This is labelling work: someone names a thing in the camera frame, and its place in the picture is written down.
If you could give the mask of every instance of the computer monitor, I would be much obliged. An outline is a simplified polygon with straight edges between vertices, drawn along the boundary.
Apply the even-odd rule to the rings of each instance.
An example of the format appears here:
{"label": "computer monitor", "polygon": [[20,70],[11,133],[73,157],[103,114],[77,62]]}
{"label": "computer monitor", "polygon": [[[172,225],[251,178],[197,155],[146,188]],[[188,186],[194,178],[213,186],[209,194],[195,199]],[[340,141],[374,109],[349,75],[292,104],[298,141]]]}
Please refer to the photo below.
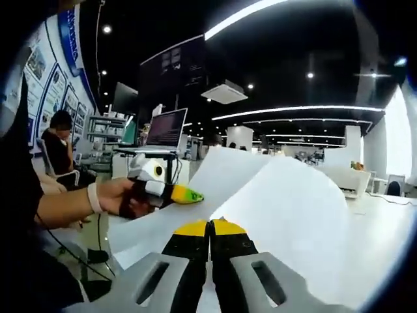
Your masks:
{"label": "computer monitor", "polygon": [[137,91],[123,83],[118,82],[111,110],[123,114],[137,114],[137,107]]}
{"label": "computer monitor", "polygon": [[146,144],[178,148],[186,115],[185,108],[154,116]]}

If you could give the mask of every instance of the wrist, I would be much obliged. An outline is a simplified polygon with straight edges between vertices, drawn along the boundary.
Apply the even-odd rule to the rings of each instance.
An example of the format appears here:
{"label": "wrist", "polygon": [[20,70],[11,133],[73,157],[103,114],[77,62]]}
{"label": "wrist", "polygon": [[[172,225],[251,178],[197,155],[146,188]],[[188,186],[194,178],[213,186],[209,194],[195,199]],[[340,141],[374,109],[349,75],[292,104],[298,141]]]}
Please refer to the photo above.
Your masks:
{"label": "wrist", "polygon": [[90,201],[91,209],[94,213],[103,213],[104,210],[99,200],[100,185],[96,183],[89,184],[87,187],[87,195]]}

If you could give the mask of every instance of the human hand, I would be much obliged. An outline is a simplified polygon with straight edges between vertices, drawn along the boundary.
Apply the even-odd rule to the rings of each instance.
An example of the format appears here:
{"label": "human hand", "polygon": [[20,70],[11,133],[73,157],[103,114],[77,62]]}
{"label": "human hand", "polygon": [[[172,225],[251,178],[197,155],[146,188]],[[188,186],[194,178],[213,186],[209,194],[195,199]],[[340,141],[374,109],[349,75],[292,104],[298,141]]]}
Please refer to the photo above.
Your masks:
{"label": "human hand", "polygon": [[[123,195],[133,187],[133,182],[127,178],[118,178],[97,184],[98,202],[103,211],[113,215],[119,215]],[[129,209],[136,218],[152,213],[155,208],[147,201],[131,199]]]}

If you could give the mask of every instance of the black monitor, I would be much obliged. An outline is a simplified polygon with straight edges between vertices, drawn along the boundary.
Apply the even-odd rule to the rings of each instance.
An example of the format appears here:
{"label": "black monitor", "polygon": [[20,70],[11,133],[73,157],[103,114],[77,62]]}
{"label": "black monitor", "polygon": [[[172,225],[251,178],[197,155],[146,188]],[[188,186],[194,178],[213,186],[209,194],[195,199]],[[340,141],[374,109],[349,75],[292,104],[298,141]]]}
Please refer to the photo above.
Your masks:
{"label": "black monitor", "polygon": [[123,114],[137,114],[137,91],[123,83],[117,83],[111,110]]}

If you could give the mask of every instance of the black ceiling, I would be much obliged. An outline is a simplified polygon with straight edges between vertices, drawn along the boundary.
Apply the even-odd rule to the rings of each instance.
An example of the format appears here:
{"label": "black ceiling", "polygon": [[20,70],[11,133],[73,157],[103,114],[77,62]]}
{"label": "black ceiling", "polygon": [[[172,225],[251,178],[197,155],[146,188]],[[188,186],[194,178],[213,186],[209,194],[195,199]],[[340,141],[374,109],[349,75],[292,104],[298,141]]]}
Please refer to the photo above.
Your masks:
{"label": "black ceiling", "polygon": [[[106,70],[108,75],[101,77],[100,90],[94,52],[99,5],[93,0],[83,3],[81,49],[100,109],[104,110],[104,106],[113,100],[117,82],[137,89],[140,62],[204,33],[254,2],[257,0],[194,1],[191,5],[182,1],[161,4],[156,1],[106,0],[100,14],[97,55],[99,71]],[[208,40],[208,76],[221,76],[245,87],[249,99],[222,105],[214,101],[208,103],[199,93],[181,93],[180,106],[189,107],[187,123],[193,123],[187,132],[191,130],[192,134],[200,136],[209,132],[225,135],[225,129],[236,123],[253,128],[255,139],[260,134],[343,137],[345,125],[360,125],[365,134],[383,113],[297,110],[211,121],[212,117],[221,115],[279,107],[343,105],[384,108],[397,83],[405,77],[405,69],[394,67],[394,62],[400,55],[407,55],[403,34],[405,22],[402,19],[406,9],[387,1],[357,1],[357,7],[378,32],[377,72],[391,75],[377,79],[366,77],[372,83],[365,96],[359,97],[361,78],[357,74],[364,65],[364,56],[352,9],[344,2],[290,0],[251,14]],[[112,26],[110,35],[101,32],[104,24]],[[315,77],[307,79],[308,72],[313,72]],[[255,86],[252,90],[247,88],[249,83]],[[168,104],[174,103],[175,95],[157,95],[153,101],[170,106]],[[258,123],[277,119],[280,121]],[[270,142],[273,138],[275,141],[289,141],[289,138],[269,138]],[[311,138],[311,142],[343,144],[343,140],[336,138]]]}

